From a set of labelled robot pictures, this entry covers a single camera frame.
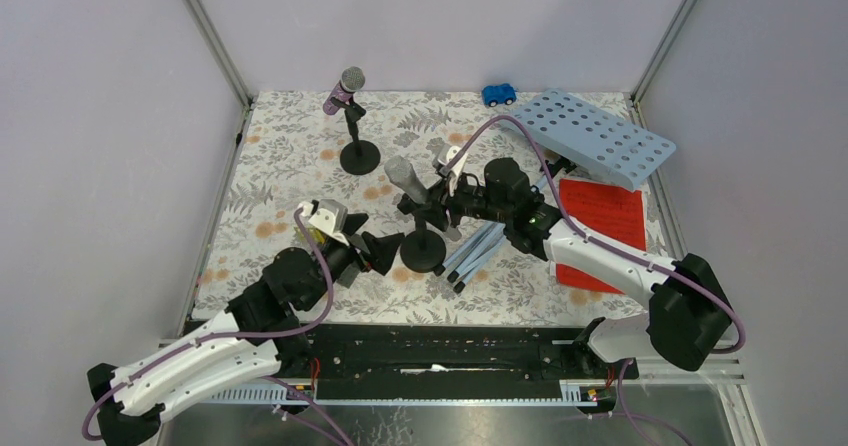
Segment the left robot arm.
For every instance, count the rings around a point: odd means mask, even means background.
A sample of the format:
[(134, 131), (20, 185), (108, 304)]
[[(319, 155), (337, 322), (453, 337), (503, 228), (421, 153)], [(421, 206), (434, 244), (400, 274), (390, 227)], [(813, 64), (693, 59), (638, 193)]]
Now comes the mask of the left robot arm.
[(264, 377), (318, 371), (307, 334), (334, 304), (337, 283), (359, 273), (386, 275), (404, 236), (361, 228), (365, 213), (316, 205), (295, 213), (305, 247), (279, 251), (256, 282), (191, 333), (132, 364), (101, 363), (87, 373), (94, 400), (82, 424), (88, 441), (141, 445), (185, 409)]

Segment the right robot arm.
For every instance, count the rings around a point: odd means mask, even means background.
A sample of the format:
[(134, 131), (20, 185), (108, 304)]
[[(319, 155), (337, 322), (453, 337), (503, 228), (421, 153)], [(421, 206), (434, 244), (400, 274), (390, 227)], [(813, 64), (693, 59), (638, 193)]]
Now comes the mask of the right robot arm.
[(546, 203), (510, 158), (490, 161), (483, 184), (461, 174), (441, 177), (419, 196), (428, 221), (445, 231), (464, 218), (500, 223), (518, 251), (574, 268), (613, 287), (644, 308), (622, 319), (586, 326), (573, 352), (575, 368), (597, 378), (614, 362), (656, 353), (684, 371), (697, 371), (732, 324), (732, 309), (704, 258), (650, 254), (613, 240)]

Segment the silver microphone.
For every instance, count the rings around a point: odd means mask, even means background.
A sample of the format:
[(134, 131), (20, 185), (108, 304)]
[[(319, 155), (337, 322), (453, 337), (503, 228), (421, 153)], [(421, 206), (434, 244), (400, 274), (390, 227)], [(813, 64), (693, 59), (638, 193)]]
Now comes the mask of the silver microphone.
[(389, 182), (400, 188), (404, 197), (398, 203), (398, 209), (405, 215), (413, 215), (416, 220), (433, 226), (451, 241), (462, 238), (461, 232), (450, 224), (448, 212), (442, 204), (447, 192), (447, 181), (437, 180), (425, 187), (417, 176), (412, 163), (404, 157), (395, 156), (384, 165)]

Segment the light blue music stand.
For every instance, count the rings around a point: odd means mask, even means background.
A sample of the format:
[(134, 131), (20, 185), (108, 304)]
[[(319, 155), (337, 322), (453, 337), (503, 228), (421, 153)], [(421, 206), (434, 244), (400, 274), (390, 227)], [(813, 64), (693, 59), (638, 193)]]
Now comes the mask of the light blue music stand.
[[(561, 172), (565, 177), (571, 178), (571, 173), (577, 170), (577, 165), (561, 156), (557, 156), (554, 163), (548, 164), (550, 172), (554, 176)], [(493, 231), (495, 227), (500, 226), (502, 225), (486, 223), (462, 243), (456, 251), (451, 253), (442, 266), (434, 271), (434, 274), (440, 275), (448, 265), (456, 263), (458, 272), (453, 270), (454, 272), (449, 275), (448, 281), (456, 281), (460, 276), (459, 273), (462, 273), (464, 275), (463, 280), (459, 281), (455, 287), (457, 294), (461, 292), (462, 288), (471, 281), (473, 276), (485, 266), (494, 252), (500, 248), (501, 242), (506, 239), (501, 232)], [(562, 285), (593, 293), (624, 294), (609, 284), (593, 278), (584, 272), (580, 272), (574, 267), (552, 263), (551, 268), (553, 271), (551, 273), (552, 276)]]

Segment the red sheet music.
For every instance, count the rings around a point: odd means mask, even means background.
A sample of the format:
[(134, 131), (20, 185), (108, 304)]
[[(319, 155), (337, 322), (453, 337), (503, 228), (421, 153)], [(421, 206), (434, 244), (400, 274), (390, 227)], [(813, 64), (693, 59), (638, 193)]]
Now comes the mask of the red sheet music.
[(589, 228), (628, 246), (646, 249), (643, 193), (584, 180), (561, 179), (567, 211)]

